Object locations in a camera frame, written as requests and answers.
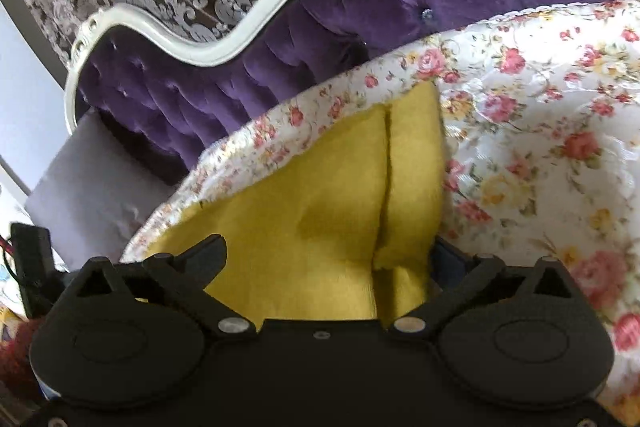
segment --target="metal screw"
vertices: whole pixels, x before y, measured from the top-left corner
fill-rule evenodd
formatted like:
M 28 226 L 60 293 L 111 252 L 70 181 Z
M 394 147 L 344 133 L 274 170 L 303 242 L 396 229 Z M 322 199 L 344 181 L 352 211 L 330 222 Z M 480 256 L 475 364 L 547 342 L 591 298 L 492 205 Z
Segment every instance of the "metal screw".
M 218 323 L 218 329 L 223 333 L 228 333 L 230 335 L 235 333 L 244 333 L 250 326 L 251 324 L 249 324 L 249 321 L 242 317 L 229 317 L 227 319 L 222 319 Z
M 427 327 L 427 323 L 419 317 L 400 317 L 394 322 L 394 328 L 402 333 L 418 333 Z

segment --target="red wire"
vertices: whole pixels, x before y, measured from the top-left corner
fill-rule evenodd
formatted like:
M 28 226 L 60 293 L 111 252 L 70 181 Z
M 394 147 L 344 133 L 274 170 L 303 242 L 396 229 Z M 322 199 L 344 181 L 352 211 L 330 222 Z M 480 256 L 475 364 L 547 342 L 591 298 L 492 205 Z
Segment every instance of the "red wire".
M 11 244 L 0 235 L 0 249 L 4 248 L 6 250 L 6 253 L 8 253 L 11 257 L 14 256 L 14 247 L 11 246 Z

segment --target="floral bedspread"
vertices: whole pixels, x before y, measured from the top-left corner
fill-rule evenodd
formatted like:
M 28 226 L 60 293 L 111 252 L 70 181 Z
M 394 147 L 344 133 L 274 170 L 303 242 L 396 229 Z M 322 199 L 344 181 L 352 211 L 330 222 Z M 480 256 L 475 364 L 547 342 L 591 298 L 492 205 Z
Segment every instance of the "floral bedspread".
M 191 203 L 257 182 L 340 118 L 417 82 L 434 82 L 441 97 L 450 158 L 441 234 L 513 265 L 561 259 L 615 346 L 600 400 L 639 422 L 640 0 L 498 16 L 300 94 L 205 151 L 123 261 L 141 259 Z

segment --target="tufted upholstery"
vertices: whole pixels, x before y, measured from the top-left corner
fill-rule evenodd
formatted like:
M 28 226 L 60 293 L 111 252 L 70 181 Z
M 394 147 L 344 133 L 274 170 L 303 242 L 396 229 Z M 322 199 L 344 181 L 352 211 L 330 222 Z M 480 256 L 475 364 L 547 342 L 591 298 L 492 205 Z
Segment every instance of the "tufted upholstery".
M 526 7 L 600 1 L 292 0 L 241 55 L 213 68 L 115 28 L 79 87 L 90 105 L 191 168 L 206 146 L 278 102 L 421 36 Z M 423 20 L 426 8 L 433 17 Z

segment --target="yellow cushion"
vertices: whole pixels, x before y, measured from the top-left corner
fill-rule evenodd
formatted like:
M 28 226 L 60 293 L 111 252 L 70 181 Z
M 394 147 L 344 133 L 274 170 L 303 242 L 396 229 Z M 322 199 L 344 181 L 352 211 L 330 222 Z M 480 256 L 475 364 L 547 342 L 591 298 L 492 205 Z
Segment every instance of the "yellow cushion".
M 422 84 L 338 122 L 268 178 L 193 205 L 148 254 L 178 254 L 222 234 L 227 263 L 206 291 L 256 325 L 265 318 L 388 321 L 406 313 L 426 299 L 428 247 L 440 216 L 435 97 Z M 389 272 L 374 281 L 379 244 L 380 267 Z

